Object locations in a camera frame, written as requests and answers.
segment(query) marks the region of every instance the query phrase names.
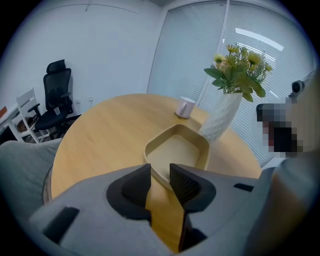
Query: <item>white desk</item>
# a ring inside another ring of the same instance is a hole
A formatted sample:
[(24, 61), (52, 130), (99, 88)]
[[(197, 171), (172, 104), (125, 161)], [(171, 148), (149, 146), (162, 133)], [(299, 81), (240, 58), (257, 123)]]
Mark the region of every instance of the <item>white desk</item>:
[(7, 108), (6, 113), (0, 118), (0, 130), (1, 130), (1, 128), (6, 127), (8, 125), (12, 134), (17, 139), (17, 141), (24, 142), (20, 133), (17, 130), (17, 127), (12, 122), (12, 119), (14, 117), (16, 117), (18, 113), (19, 113), (19, 110), (18, 110), (17, 105), (13, 105), (13, 106)]

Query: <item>ceiling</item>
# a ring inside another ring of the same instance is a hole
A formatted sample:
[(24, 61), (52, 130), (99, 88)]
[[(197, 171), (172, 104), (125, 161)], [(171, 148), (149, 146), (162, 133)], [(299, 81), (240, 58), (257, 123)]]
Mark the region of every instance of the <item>ceiling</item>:
[(168, 3), (173, 2), (174, 0), (149, 0), (149, 1), (162, 7), (162, 6), (164, 6), (164, 5), (168, 4)]

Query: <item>gray cushion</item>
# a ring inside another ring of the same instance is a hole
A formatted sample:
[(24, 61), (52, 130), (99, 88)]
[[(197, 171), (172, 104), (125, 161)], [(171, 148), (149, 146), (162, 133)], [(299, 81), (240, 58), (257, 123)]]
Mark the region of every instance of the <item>gray cushion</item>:
[(43, 190), (61, 139), (0, 146), (0, 187), (16, 217), (28, 219), (44, 204)]
[(51, 176), (52, 176), (52, 166), (45, 177), (43, 186), (43, 203), (47, 204), (52, 200), (51, 196)]

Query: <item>chair armrest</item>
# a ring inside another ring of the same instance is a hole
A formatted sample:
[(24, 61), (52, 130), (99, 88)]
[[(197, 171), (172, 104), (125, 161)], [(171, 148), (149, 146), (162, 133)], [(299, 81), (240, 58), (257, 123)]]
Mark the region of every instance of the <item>chair armrest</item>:
[(66, 98), (66, 97), (69, 97), (69, 96), (70, 96), (70, 94), (71, 94), (71, 92), (67, 92), (67, 93), (65, 93), (65, 94), (61, 95), (61, 96), (60, 96), (60, 98)]
[(39, 109), (38, 109), (39, 106), (40, 106), (40, 103), (38, 103), (37, 105), (34, 105), (33, 107), (31, 107), (31, 108), (28, 110), (28, 113), (30, 113), (31, 111), (35, 111), (36, 116), (37, 116), (38, 118), (40, 118), (40, 117), (41, 117), (41, 114), (40, 114)]

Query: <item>wooden tabletop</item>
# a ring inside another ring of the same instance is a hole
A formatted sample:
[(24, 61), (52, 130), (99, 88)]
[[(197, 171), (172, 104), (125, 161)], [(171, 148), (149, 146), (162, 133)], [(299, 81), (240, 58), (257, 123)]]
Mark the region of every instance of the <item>wooden tabletop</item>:
[[(144, 164), (147, 142), (174, 124), (198, 131), (207, 112), (195, 107), (191, 118), (177, 117), (178, 100), (153, 94), (129, 94), (108, 99), (81, 115), (67, 131), (56, 153), (52, 198), (84, 179)], [(211, 150), (208, 170), (258, 178), (261, 168), (247, 144), (228, 128)], [(178, 252), (183, 209), (174, 193), (154, 177), (147, 195), (152, 229)]]

